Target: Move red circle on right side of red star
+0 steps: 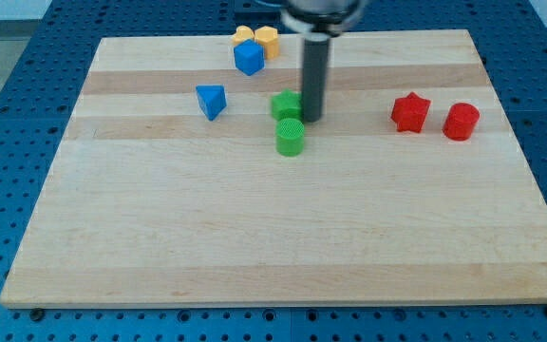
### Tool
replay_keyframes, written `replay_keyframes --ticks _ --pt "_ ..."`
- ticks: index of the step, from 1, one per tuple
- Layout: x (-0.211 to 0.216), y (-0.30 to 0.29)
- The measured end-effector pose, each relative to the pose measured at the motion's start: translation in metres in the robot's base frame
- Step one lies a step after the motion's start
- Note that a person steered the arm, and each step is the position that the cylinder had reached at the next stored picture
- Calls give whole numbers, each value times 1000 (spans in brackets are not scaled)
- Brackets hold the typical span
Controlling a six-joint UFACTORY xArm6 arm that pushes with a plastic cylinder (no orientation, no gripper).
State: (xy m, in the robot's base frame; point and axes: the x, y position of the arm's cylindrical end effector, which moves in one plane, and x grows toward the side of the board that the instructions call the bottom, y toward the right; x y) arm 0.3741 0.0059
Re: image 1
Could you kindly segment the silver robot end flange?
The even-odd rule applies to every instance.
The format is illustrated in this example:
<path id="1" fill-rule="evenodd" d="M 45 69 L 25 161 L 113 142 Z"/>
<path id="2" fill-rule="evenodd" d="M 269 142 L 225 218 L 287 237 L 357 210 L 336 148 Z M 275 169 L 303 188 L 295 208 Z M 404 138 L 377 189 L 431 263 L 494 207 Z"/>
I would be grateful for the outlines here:
<path id="1" fill-rule="evenodd" d="M 296 33 L 339 36 L 361 20 L 367 6 L 368 0 L 287 0 L 280 16 Z"/>

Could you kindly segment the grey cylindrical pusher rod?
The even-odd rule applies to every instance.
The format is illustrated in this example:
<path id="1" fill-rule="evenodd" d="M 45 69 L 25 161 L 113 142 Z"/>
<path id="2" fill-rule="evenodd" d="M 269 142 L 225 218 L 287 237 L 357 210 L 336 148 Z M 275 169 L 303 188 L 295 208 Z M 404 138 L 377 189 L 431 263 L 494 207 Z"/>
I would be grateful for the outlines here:
<path id="1" fill-rule="evenodd" d="M 303 121 L 315 123 L 324 112 L 330 57 L 328 36 L 306 37 L 303 44 L 301 106 Z"/>

